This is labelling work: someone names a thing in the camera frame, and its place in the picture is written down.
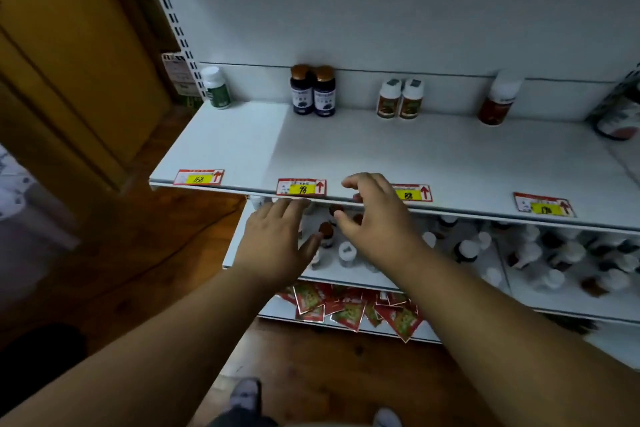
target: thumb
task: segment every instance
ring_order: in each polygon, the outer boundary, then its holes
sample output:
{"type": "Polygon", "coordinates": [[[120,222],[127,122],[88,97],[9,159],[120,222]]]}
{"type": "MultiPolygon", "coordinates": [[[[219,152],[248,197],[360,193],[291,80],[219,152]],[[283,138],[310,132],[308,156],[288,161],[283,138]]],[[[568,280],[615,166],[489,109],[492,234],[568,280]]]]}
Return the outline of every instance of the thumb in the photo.
{"type": "Polygon", "coordinates": [[[333,213],[336,223],[342,234],[355,245],[356,235],[360,232],[360,225],[349,218],[344,211],[336,211],[333,213]]]}
{"type": "Polygon", "coordinates": [[[310,237],[307,238],[302,246],[300,247],[300,254],[302,255],[303,260],[305,261],[305,267],[311,262],[311,259],[314,258],[318,247],[320,246],[320,234],[314,233],[310,237]]]}

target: floor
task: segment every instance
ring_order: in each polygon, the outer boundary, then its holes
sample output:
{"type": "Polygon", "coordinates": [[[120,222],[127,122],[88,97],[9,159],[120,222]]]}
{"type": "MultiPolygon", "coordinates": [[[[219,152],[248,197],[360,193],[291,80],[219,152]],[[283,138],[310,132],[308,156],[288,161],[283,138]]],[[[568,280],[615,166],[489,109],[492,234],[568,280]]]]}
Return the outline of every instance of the floor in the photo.
{"type": "MultiPolygon", "coordinates": [[[[220,269],[244,197],[162,188],[147,177],[187,124],[176,110],[156,129],[115,205],[87,225],[83,245],[0,314],[0,347],[51,321],[76,325],[91,353],[169,307],[220,269]]],[[[244,376],[263,382],[265,414],[279,423],[368,423],[393,408],[405,426],[498,425],[443,347],[256,320],[196,412],[206,425],[244,376]]]]}

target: yellow price sticker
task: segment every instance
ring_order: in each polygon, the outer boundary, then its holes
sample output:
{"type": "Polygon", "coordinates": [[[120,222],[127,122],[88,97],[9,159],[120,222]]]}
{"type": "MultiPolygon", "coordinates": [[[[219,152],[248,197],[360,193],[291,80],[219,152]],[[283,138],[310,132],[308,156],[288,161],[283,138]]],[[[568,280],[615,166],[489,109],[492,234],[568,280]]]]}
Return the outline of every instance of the yellow price sticker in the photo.
{"type": "Polygon", "coordinates": [[[316,194],[315,184],[292,184],[288,194],[316,194]]]}
{"type": "Polygon", "coordinates": [[[187,176],[187,180],[184,182],[185,184],[209,184],[212,179],[211,174],[191,174],[187,176]]]}
{"type": "Polygon", "coordinates": [[[396,194],[403,201],[422,201],[422,195],[418,189],[396,189],[396,194]]]}
{"type": "Polygon", "coordinates": [[[565,216],[562,208],[558,204],[532,203],[531,211],[535,214],[554,214],[556,216],[565,216]]]}

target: sneaker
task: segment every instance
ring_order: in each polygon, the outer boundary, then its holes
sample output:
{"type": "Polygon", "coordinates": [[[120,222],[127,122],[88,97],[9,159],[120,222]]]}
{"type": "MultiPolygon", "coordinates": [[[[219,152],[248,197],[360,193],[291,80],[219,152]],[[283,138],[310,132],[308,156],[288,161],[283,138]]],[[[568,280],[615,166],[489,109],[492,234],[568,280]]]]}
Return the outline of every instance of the sneaker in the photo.
{"type": "Polygon", "coordinates": [[[238,382],[229,397],[229,410],[234,407],[245,408],[257,415],[262,415],[262,384],[260,380],[243,378],[238,382]]]}
{"type": "Polygon", "coordinates": [[[380,408],[373,416],[373,427],[402,427],[402,422],[390,408],[380,408]]]}

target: price tag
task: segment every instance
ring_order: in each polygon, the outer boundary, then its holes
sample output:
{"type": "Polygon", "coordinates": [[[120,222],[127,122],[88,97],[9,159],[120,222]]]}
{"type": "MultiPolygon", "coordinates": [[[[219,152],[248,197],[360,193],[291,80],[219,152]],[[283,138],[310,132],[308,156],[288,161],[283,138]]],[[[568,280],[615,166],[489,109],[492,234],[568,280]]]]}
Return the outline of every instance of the price tag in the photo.
{"type": "Polygon", "coordinates": [[[278,179],[278,196],[326,196],[326,179],[278,179]]]}
{"type": "Polygon", "coordinates": [[[428,184],[392,184],[396,194],[403,201],[425,201],[433,203],[428,184]]]}
{"type": "Polygon", "coordinates": [[[524,213],[550,214],[553,216],[564,216],[565,218],[576,218],[571,203],[562,197],[536,196],[535,194],[524,194],[514,192],[513,198],[516,201],[518,211],[524,213]]]}
{"type": "Polygon", "coordinates": [[[180,169],[173,185],[216,186],[222,182],[224,169],[180,169]]]}

